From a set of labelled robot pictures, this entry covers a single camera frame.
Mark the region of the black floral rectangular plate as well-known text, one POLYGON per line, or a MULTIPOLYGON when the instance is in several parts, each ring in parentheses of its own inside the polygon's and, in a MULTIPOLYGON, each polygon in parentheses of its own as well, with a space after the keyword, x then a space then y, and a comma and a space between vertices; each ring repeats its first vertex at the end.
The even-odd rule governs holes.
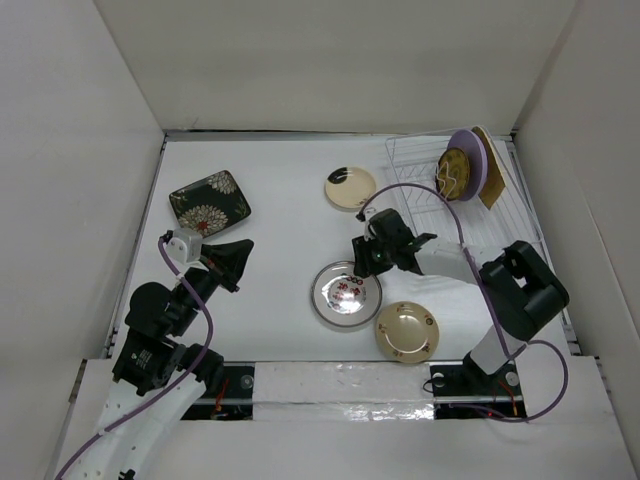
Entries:
POLYGON ((181 228, 212 237, 248 218, 252 209, 234 176, 221 170, 169 194, 181 228))

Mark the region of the cream plate with black patch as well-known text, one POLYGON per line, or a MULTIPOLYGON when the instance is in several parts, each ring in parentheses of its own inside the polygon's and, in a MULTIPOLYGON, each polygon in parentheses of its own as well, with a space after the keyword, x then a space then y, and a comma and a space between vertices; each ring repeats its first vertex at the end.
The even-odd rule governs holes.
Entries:
POLYGON ((324 183, 325 195, 335 207, 358 210, 376 192, 377 183, 367 170, 347 166, 331 172, 324 183))

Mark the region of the white plate with red characters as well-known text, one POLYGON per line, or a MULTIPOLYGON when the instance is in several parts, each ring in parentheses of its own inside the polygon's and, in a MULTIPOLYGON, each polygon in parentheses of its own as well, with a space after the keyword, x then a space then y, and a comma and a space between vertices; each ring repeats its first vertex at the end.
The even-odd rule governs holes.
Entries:
POLYGON ((351 261, 324 267, 311 286, 311 302, 319 317, 329 325, 358 328, 371 321, 382 305, 383 290, 376 276, 359 277, 351 261))

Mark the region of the cream plate with small flowers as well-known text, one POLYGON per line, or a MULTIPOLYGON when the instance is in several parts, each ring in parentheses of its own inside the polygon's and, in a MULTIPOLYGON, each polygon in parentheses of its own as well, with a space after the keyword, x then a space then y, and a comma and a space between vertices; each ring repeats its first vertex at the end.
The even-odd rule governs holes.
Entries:
POLYGON ((396 302, 380 310, 375 324, 379 350, 388 359, 417 364, 437 350, 440 331, 434 315, 414 302, 396 302))

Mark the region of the small yellow patterned plate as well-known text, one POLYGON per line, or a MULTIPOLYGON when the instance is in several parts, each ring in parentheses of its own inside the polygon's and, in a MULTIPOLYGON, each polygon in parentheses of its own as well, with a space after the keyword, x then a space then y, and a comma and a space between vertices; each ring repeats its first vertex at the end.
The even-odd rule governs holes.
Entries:
POLYGON ((438 192, 447 200, 458 200, 470 183, 470 162, 463 150, 448 148, 440 157, 435 180, 438 192))

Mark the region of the woven bamboo tray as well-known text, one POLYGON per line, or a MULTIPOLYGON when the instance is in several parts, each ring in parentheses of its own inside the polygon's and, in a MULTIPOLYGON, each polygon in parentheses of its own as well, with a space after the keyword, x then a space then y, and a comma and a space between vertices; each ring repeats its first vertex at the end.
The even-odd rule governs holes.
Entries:
POLYGON ((488 210, 491 210, 506 188, 498 163, 499 155, 489 133, 483 127, 474 126, 472 131, 479 137, 483 144, 488 165, 486 181, 478 197, 484 206, 488 210))

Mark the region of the lilac round plate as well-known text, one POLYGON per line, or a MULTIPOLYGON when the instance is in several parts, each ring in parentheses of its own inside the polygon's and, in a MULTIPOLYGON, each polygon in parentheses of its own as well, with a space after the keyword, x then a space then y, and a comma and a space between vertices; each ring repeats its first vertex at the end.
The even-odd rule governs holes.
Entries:
POLYGON ((450 138, 448 148, 462 150, 470 165, 469 183, 460 201, 468 201, 484 188, 488 177, 488 157, 480 137, 470 129, 457 130, 450 138))

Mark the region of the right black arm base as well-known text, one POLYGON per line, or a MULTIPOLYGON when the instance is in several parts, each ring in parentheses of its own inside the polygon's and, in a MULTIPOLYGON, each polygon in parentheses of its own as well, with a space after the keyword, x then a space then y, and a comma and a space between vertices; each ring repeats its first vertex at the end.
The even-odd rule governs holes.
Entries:
POLYGON ((513 362, 491 376, 471 374, 461 363, 431 364, 422 389, 433 397, 437 420, 527 417, 513 362))

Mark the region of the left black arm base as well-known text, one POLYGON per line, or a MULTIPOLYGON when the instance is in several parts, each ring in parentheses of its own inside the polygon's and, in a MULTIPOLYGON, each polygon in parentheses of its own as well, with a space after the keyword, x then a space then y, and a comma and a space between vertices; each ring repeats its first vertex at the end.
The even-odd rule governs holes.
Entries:
POLYGON ((224 365, 219 386, 205 393, 182 416, 186 421, 248 421, 253 419, 255 364, 224 365))

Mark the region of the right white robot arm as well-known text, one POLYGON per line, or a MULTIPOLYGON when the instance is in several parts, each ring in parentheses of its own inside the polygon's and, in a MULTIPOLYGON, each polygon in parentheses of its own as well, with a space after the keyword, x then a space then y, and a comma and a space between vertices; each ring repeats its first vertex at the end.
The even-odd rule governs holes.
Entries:
POLYGON ((492 325, 479 343, 435 384, 442 396, 487 395, 538 333, 569 303, 569 294, 534 247, 522 240, 500 247, 414 235, 394 209, 365 221, 351 241, 355 274, 379 276, 393 268, 435 275, 479 288, 492 325))

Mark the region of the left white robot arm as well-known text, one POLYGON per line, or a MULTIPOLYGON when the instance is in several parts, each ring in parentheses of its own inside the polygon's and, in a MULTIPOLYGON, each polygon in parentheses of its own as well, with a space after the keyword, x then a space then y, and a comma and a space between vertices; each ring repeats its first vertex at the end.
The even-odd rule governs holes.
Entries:
POLYGON ((224 358, 211 350, 215 324, 206 303, 239 289, 253 241, 205 245, 188 230, 158 240, 176 278, 132 294, 124 344, 92 437, 60 468, 59 479, 143 479, 171 430, 202 396, 225 388, 224 358))

